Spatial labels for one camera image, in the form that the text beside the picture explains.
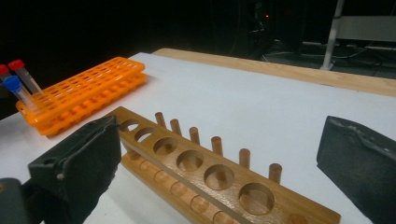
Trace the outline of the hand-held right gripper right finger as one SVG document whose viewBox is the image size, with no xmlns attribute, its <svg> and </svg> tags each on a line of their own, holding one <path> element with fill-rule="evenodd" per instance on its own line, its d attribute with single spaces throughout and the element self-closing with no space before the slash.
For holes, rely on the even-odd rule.
<svg viewBox="0 0 396 224">
<path fill-rule="evenodd" d="M 326 118 L 317 167 L 374 224 L 396 224 L 396 141 L 357 122 Z"/>
</svg>

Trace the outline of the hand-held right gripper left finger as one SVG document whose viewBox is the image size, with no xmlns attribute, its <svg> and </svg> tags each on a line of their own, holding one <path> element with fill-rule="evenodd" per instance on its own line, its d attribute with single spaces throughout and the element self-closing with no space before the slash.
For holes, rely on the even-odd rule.
<svg viewBox="0 0 396 224">
<path fill-rule="evenodd" d="M 35 206 L 45 224 L 82 224 L 120 163 L 115 116 L 91 121 L 29 163 Z"/>
</svg>

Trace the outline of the orange plastic tube rack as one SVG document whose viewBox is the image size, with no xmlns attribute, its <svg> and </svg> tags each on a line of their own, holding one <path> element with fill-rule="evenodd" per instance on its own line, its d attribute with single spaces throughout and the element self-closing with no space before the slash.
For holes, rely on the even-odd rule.
<svg viewBox="0 0 396 224">
<path fill-rule="evenodd" d="M 116 57 L 35 94 L 36 113 L 22 102 L 16 108 L 38 133 L 53 136 L 142 86 L 147 80 L 144 70 L 143 63 Z"/>
</svg>

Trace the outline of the blue capped test tube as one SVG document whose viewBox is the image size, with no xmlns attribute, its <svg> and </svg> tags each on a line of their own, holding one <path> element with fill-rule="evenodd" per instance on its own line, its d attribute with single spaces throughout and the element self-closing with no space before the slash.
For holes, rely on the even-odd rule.
<svg viewBox="0 0 396 224">
<path fill-rule="evenodd" d="M 30 112 L 35 113 L 38 111 L 32 95 L 25 89 L 17 76 L 7 77 L 3 83 Z"/>
</svg>

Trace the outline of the red capped test tube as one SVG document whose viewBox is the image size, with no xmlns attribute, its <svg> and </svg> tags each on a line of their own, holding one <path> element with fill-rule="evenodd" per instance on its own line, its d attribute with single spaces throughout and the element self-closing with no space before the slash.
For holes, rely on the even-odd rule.
<svg viewBox="0 0 396 224">
<path fill-rule="evenodd" d="M 43 93 L 42 89 L 25 68 L 25 64 L 22 60 L 12 61 L 8 64 L 8 67 L 18 75 L 18 77 L 22 80 L 22 82 L 32 94 Z"/>
<path fill-rule="evenodd" d="M 10 76 L 11 74 L 8 67 L 4 64 L 0 64 L 0 81 L 3 82 Z"/>
</svg>

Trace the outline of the wooden test tube rack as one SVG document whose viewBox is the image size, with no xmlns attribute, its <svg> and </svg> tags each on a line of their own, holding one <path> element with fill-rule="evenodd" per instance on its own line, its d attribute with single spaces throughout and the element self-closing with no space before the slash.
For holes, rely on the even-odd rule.
<svg viewBox="0 0 396 224">
<path fill-rule="evenodd" d="M 192 223 L 340 223 L 333 210 L 124 107 L 110 114 L 122 125 L 121 163 Z"/>
</svg>

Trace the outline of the white metal stand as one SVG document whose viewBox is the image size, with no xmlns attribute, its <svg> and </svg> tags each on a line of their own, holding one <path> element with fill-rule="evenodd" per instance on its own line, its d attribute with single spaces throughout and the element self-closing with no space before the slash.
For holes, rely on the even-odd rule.
<svg viewBox="0 0 396 224">
<path fill-rule="evenodd" d="M 346 0 L 337 0 L 321 70 L 331 70 L 337 39 L 396 42 L 396 15 L 344 16 Z"/>
</svg>

